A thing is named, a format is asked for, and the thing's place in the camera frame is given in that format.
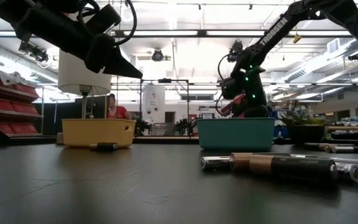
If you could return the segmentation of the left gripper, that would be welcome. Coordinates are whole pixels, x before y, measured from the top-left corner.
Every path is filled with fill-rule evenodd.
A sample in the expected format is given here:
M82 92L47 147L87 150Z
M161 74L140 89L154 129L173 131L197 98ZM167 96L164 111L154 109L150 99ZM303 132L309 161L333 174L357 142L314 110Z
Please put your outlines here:
M115 43L110 35L96 35L84 59L87 69L94 73L102 71L108 75L142 78L142 72L122 56L120 48L115 48Z

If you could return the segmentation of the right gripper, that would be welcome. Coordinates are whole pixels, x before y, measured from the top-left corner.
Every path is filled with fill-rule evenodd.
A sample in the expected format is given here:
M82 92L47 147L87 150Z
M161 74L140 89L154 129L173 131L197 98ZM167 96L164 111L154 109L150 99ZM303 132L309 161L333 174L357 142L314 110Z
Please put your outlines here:
M239 103L234 103L234 116L244 118L264 118L268 116L267 100L259 74L231 73L228 84L228 98L244 94Z

